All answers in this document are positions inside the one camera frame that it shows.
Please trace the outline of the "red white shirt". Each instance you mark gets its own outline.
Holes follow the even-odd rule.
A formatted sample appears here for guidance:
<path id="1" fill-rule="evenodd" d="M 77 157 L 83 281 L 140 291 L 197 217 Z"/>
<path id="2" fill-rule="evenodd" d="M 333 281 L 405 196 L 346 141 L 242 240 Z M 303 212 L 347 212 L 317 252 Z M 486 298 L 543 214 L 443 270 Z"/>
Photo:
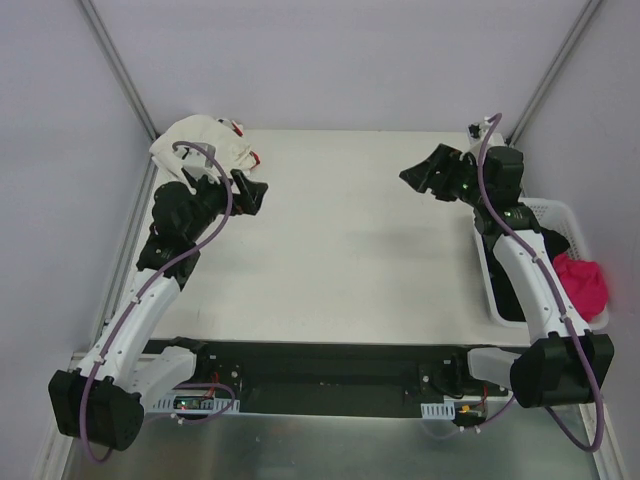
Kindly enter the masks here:
<path id="1" fill-rule="evenodd" d="M 240 138 L 244 138 L 245 137 L 245 133 L 244 133 L 244 126 L 234 120 L 230 121 L 232 130 L 240 137 Z M 253 165 L 250 167 L 250 170 L 254 170 L 256 167 L 258 167 L 261 164 L 261 159 L 260 156 L 252 149 L 250 148 L 248 150 L 248 155 L 252 158 L 253 161 Z"/>

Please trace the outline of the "cream white t shirt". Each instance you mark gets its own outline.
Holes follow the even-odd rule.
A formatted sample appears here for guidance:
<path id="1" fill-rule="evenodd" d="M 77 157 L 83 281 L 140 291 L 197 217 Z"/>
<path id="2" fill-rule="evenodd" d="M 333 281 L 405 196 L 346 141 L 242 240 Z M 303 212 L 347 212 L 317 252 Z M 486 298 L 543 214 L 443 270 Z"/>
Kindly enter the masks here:
<path id="1" fill-rule="evenodd" d="M 233 130 L 230 119 L 208 115 L 191 115 L 175 122 L 150 147 L 156 166 L 172 179 L 188 184 L 182 173 L 182 160 L 174 153 L 174 144 L 186 141 L 192 144 L 203 142 L 215 147 L 215 160 L 228 178 L 233 169 L 247 174 L 253 165 L 248 150 L 253 149 L 247 137 L 240 138 Z"/>

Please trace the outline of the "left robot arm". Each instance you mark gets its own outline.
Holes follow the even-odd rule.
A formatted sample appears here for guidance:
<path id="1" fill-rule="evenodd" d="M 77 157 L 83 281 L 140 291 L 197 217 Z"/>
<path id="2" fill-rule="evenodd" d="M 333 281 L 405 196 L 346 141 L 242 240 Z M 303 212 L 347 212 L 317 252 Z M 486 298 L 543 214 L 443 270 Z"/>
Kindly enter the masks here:
<path id="1" fill-rule="evenodd" d="M 58 431 L 66 436 L 126 450 L 145 414 L 184 383 L 204 387 L 210 363 L 202 344 L 181 340 L 148 366 L 138 359 L 159 320 L 177 299 L 200 258 L 206 229 L 236 215 L 256 215 L 267 184 L 234 169 L 228 180 L 207 177 L 172 181 L 156 189 L 149 235 L 136 263 L 131 289 L 88 354 L 69 371 L 57 371 L 48 392 Z"/>

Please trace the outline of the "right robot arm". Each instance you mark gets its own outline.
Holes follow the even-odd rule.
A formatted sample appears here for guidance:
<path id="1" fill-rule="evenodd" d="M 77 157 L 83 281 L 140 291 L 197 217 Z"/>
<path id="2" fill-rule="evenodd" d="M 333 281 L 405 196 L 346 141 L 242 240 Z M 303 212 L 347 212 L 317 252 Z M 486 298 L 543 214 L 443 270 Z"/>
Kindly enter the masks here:
<path id="1" fill-rule="evenodd" d="M 474 154 L 440 144 L 399 174 L 418 193 L 472 207 L 475 230 L 509 278 L 527 324 L 526 350 L 474 348 L 450 369 L 450 382 L 469 395 L 488 381 L 511 390 L 524 408 L 600 405 L 614 346 L 591 330 L 561 285 L 538 219 L 520 198 L 523 173 L 516 149 L 491 146 Z"/>

